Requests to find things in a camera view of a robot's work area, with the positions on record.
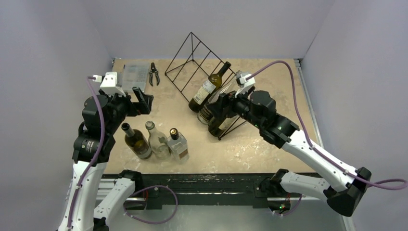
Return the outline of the clear champagne bottle black label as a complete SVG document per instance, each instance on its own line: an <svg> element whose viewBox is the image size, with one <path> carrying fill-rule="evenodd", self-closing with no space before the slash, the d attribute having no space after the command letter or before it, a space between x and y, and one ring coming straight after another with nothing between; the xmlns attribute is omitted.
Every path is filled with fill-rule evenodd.
<svg viewBox="0 0 408 231"><path fill-rule="evenodd" d="M236 81L236 77L234 77L232 80L229 80L223 87L219 88L216 90L210 98L207 100L207 102L203 105L201 110L198 112L197 119L205 124L208 125L210 120L213 118L212 112L208 109L208 105L210 103L214 103L217 101L219 95L221 93L228 93L234 90L239 89L239 84Z"/></svg>

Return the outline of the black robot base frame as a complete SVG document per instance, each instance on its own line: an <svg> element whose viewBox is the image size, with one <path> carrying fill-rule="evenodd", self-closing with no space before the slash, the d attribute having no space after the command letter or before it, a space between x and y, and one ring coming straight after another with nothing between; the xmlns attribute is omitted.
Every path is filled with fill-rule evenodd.
<svg viewBox="0 0 408 231"><path fill-rule="evenodd" d="M172 189L177 198L166 189L149 189L147 196L139 193L127 199L132 205L147 200L148 209L162 209L164 205L235 205L252 208L276 206L280 201L291 201L297 193L287 193L271 184L271 173L240 174L143 174L142 189L163 185Z"/></svg>

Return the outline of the olive green wine bottle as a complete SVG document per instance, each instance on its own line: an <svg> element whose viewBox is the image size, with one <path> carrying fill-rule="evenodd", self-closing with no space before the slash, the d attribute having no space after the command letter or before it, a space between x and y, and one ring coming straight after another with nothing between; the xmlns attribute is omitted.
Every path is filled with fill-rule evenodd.
<svg viewBox="0 0 408 231"><path fill-rule="evenodd" d="M220 137L239 116L226 117L225 119L216 119L213 117L208 124L208 131L214 137Z"/></svg>

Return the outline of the clear glass bottle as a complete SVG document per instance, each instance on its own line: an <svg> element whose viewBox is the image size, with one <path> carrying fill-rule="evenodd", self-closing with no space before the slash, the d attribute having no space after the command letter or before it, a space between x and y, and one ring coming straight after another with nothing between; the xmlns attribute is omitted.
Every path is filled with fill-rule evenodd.
<svg viewBox="0 0 408 231"><path fill-rule="evenodd" d="M153 121L147 121L145 127L149 132L148 143L155 157L159 160L168 159L170 157L170 150L165 134L156 128Z"/></svg>

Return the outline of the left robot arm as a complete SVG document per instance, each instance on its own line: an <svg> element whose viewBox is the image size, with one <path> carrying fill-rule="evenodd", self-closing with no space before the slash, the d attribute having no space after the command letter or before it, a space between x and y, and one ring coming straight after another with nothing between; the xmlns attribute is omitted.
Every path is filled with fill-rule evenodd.
<svg viewBox="0 0 408 231"><path fill-rule="evenodd" d="M103 172L115 145L114 134L127 116L148 115L154 97L134 87L138 101L131 96L109 96L102 90L86 99L73 148L73 176L60 231L107 231L112 218L129 196L143 192L141 174L125 170L119 182L98 205L97 196Z"/></svg>

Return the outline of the square clear bottle black cap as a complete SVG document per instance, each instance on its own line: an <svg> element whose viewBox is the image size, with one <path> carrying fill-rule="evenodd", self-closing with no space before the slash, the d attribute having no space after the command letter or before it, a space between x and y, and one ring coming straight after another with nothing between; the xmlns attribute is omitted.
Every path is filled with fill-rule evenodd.
<svg viewBox="0 0 408 231"><path fill-rule="evenodd" d="M170 153L179 163L184 163L189 159L187 140L176 128L170 129L167 145Z"/></svg>

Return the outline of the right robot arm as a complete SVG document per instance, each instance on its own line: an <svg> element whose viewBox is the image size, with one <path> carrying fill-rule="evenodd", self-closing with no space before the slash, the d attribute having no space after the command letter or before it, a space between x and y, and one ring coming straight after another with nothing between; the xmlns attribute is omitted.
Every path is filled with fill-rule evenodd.
<svg viewBox="0 0 408 231"><path fill-rule="evenodd" d="M276 101L267 91L256 90L249 96L222 93L208 105L215 119L238 116L259 130L269 144L296 156L314 169L319 177L279 169L267 184L274 195L299 193L325 201L340 215L353 215L368 186L358 181L370 180L365 167L356 169L335 158L321 146L306 138L306 133L276 110Z"/></svg>

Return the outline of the dark green wine bottle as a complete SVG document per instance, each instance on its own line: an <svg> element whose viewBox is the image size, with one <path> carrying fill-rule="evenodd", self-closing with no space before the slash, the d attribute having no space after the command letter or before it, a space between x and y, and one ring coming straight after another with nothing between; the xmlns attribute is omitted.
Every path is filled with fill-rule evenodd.
<svg viewBox="0 0 408 231"><path fill-rule="evenodd" d="M231 63L225 62L217 73L211 74L202 84L188 104L193 112L198 113L204 103L208 101L209 97L221 87L223 82L222 77L230 67Z"/></svg>

